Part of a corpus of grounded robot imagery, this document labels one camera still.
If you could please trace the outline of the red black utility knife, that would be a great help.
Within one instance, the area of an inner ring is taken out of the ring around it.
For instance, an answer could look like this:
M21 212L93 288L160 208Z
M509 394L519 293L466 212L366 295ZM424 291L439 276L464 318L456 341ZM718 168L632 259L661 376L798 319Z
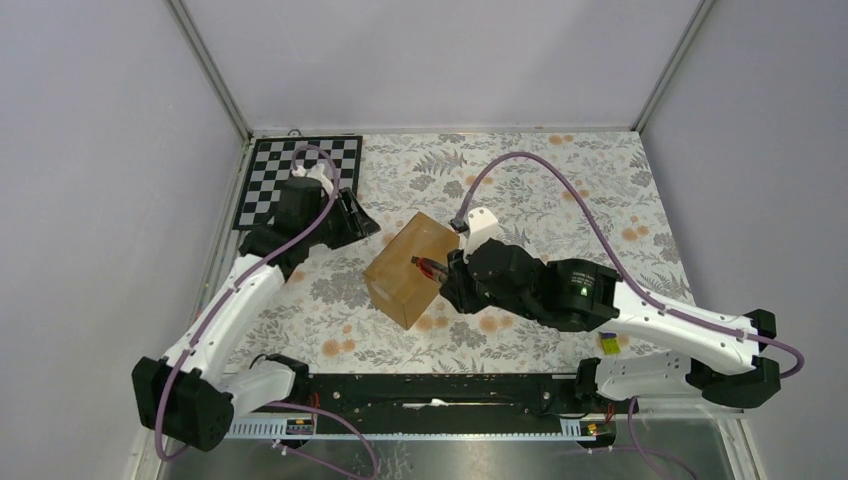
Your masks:
M444 284L449 277L447 266L426 257L413 256L411 263L428 279Z

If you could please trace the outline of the brown cardboard express box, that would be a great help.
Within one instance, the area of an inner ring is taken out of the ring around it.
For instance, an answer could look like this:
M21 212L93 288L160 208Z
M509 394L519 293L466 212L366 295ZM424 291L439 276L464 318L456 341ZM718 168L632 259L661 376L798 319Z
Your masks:
M365 269L363 278L372 305L408 330L438 294L439 283L427 278L413 257L447 263L459 238L422 212L416 213Z

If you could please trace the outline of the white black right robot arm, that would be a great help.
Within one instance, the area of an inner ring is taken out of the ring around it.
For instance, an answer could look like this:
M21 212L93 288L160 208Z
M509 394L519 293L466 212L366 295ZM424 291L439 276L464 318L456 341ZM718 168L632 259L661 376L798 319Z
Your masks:
M776 335L772 313L711 312L630 285L617 270L583 259L544 262L488 240L473 253L451 251L446 265L418 263L456 311L505 310L560 332L625 334L663 346L630 360L580 361L575 402L597 412L635 396L694 393L739 409L763 405L781 389L779 365L762 352Z

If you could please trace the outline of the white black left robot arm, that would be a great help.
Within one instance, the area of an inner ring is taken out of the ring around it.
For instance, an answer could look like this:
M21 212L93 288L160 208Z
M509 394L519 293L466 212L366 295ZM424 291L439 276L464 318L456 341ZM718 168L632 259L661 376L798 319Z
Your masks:
M141 424L203 452L213 450L232 422L277 402L296 411L313 400L307 364L268 354L258 365L225 375L248 318L278 293L311 248L331 250L379 232L348 188L308 177L284 181L263 223L246 234L230 273L200 318L159 359L141 358L132 384Z

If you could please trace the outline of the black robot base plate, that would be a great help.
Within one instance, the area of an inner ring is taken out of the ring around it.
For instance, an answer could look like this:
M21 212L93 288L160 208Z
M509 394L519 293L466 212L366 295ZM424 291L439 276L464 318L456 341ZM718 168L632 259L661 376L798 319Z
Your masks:
M639 408L590 392L569 374L311 374L281 406L262 412L314 420L319 436L341 436L334 413L370 437L577 438Z

